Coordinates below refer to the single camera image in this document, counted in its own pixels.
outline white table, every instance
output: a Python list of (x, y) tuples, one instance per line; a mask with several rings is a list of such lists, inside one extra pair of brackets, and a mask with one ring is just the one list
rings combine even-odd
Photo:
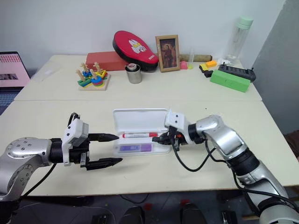
[[(261, 101), (253, 84), (246, 93), (210, 82), (194, 63), (192, 70), (142, 73), (142, 82), (131, 84), (125, 71), (111, 71), (106, 91), (79, 91), (77, 69), (86, 56), (54, 55), (15, 100), (173, 100), (178, 101)], [(57, 72), (40, 82), (44, 72)]]
[[(81, 114), (81, 119), (89, 123), (91, 133), (115, 133), (112, 114), (115, 108), (170, 107), (175, 112), (185, 114), (191, 122), (210, 114), (221, 115), (283, 185), (299, 184), (299, 175), (290, 175), (299, 169), (298, 161), (264, 104), (258, 101), (14, 101), (0, 116), (0, 154), (7, 144), (20, 137), (62, 137), (72, 112)], [(113, 142), (93, 142), (90, 146), (91, 159), (113, 156), (112, 146)], [(197, 167), (206, 156), (203, 145), (185, 146), (179, 153), (192, 168)], [(48, 170), (49, 167), (39, 168), (32, 175), (26, 190)], [(31, 195), (103, 195), (235, 188), (231, 171), (226, 165), (209, 159), (202, 170), (192, 173), (179, 164), (171, 151), (163, 155), (124, 157), (119, 164), (102, 170), (86, 171), (79, 165), (64, 167), (58, 164)]]

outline laptop screen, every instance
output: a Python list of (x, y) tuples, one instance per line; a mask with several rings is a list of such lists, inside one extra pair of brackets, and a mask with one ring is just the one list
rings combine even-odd
[(0, 87), (24, 87), (29, 81), (18, 52), (0, 52)]

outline pink eraser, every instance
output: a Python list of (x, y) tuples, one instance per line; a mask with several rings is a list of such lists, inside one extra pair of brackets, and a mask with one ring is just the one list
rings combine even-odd
[(179, 66), (180, 66), (181, 69), (188, 69), (188, 62), (181, 61), (179, 63)]

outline metal cup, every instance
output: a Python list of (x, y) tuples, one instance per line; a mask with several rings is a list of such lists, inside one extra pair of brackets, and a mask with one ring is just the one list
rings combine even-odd
[(130, 83), (138, 84), (142, 81), (140, 66), (138, 64), (130, 63), (125, 66), (125, 70)]

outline robotic arm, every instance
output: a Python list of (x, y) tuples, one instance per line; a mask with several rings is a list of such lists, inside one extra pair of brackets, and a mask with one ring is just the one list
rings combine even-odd
[(0, 156), (0, 224), (10, 222), (23, 190), (37, 168), (62, 162), (65, 166), (80, 164), (87, 170), (113, 166), (122, 158), (90, 161), (89, 143), (116, 139), (118, 136), (112, 134), (88, 133), (88, 124), (73, 113), (62, 140), (27, 137), (10, 143)]
[(249, 150), (243, 139), (221, 117), (212, 115), (191, 124), (181, 113), (169, 111), (165, 118), (168, 133), (153, 138), (161, 144), (200, 144), (211, 141), (244, 188), (247, 202), (260, 216), (261, 224), (299, 223), (299, 214), (288, 194), (271, 171)]

